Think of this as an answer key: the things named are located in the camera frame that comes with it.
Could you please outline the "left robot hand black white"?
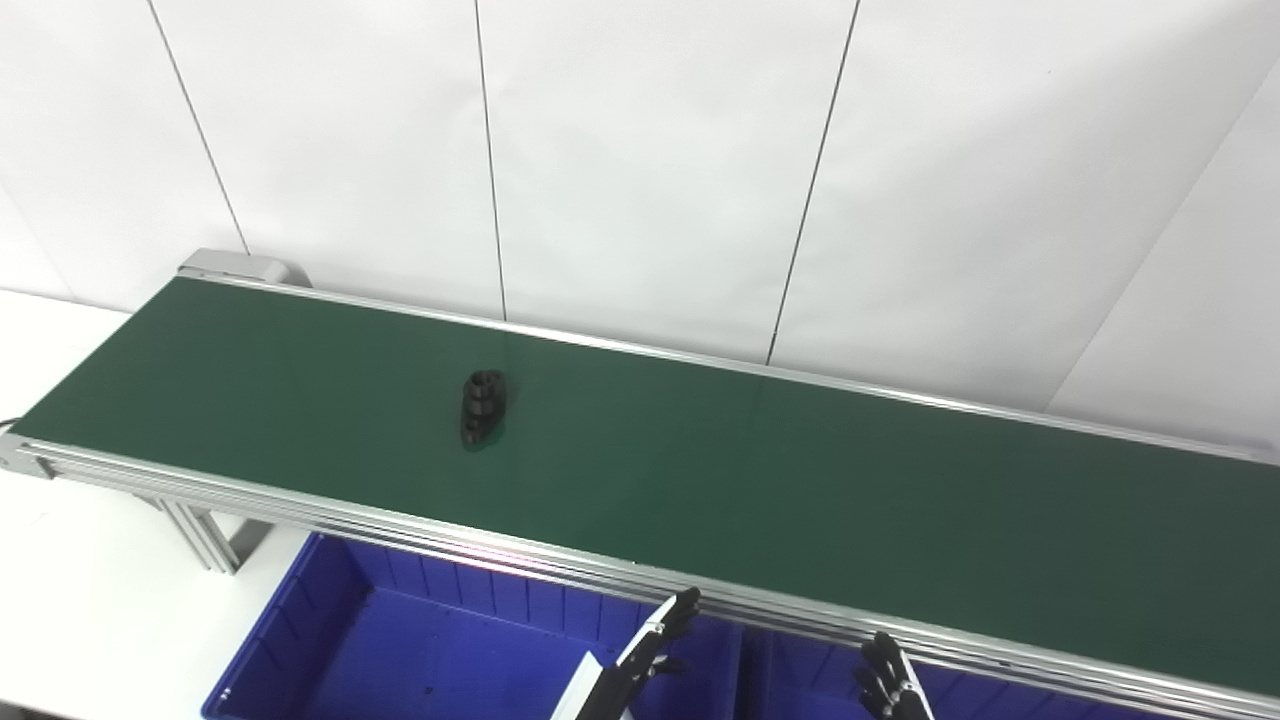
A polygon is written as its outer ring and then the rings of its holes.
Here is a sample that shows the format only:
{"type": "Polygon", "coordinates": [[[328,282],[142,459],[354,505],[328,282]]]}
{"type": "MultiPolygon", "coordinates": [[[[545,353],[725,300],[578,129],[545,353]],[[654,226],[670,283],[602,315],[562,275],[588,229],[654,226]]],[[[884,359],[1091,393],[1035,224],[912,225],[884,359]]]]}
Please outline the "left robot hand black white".
{"type": "Polygon", "coordinates": [[[636,629],[616,660],[604,665],[585,653],[562,692],[553,719],[631,719],[630,705],[649,680],[680,674],[687,664],[666,648],[691,632],[700,612],[701,591],[689,587],[663,601],[636,629]]]}

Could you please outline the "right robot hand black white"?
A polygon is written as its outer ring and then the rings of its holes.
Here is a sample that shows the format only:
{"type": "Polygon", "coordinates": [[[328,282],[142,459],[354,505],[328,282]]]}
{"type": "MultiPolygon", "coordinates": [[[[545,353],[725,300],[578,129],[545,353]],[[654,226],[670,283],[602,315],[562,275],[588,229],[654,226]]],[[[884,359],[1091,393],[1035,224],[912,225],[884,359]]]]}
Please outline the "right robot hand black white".
{"type": "Polygon", "coordinates": [[[860,646],[852,670],[859,702],[873,719],[934,719],[910,656],[888,632],[876,632],[860,646]]]}

